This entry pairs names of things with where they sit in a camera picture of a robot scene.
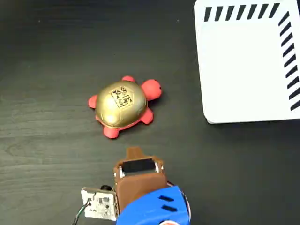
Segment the wood grain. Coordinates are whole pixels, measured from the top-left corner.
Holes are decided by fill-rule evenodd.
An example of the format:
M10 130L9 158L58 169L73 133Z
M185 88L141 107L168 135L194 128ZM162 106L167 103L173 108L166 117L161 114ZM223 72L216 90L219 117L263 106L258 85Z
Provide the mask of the wood grain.
M71 224L81 187L112 184L129 146L165 161L193 225L299 221L299 123L207 124L194 1L4 2L1 224ZM87 100L123 75L157 79L164 94L150 104L152 124L109 140Z

